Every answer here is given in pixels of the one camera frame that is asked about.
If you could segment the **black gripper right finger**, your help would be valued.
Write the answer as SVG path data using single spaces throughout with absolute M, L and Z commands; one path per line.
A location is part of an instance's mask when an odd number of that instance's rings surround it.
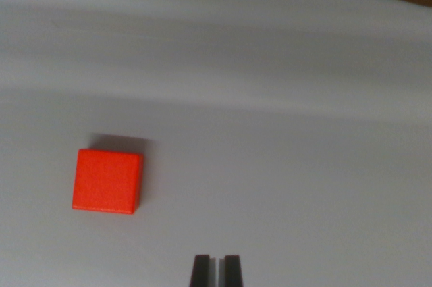
M 243 287 L 239 255 L 226 255 L 219 260 L 218 287 Z

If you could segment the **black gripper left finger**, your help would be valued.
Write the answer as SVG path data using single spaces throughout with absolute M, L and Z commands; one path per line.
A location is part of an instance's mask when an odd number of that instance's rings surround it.
M 216 287 L 216 259 L 210 255 L 196 255 L 190 277 L 190 287 Z

